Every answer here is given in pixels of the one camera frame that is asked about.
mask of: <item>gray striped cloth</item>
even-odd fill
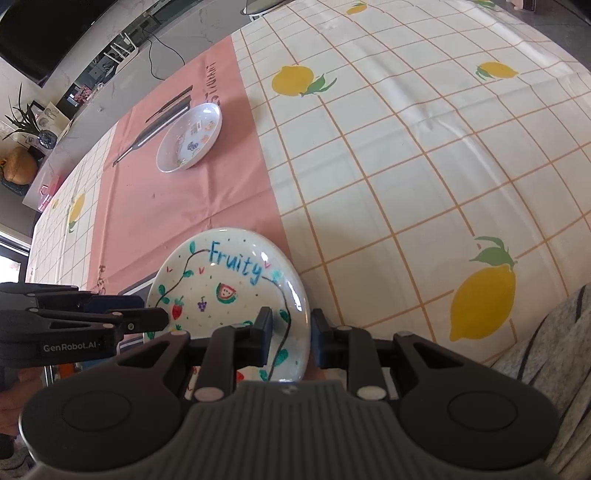
[[[541,391],[558,409],[560,430],[548,466],[565,480],[591,479],[591,284],[492,368]]]

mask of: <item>painted plate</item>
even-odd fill
[[[171,173],[192,167],[213,147],[222,129],[222,111],[215,103],[194,106],[170,127],[158,148],[156,166]]]
[[[288,258],[261,235],[236,228],[202,232],[178,247],[154,279],[148,307],[162,307],[170,324],[209,337],[224,325],[254,322],[259,309],[273,310],[267,365],[247,367],[238,380],[298,381],[310,352],[310,308]]]

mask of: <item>television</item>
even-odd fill
[[[0,56],[43,84],[116,0],[16,0],[0,19]]]

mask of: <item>pink placemat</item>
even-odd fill
[[[168,129],[116,167],[146,119],[188,86],[191,106],[218,102],[219,138],[194,167],[164,174],[156,153]],[[211,228],[256,231],[290,256],[230,37],[172,75],[123,117],[104,164],[88,286],[116,294],[157,271],[187,238]]]

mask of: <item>strawberry drawing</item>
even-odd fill
[[[183,314],[183,298],[180,297],[179,299],[174,299],[173,305],[173,319],[177,320]]]

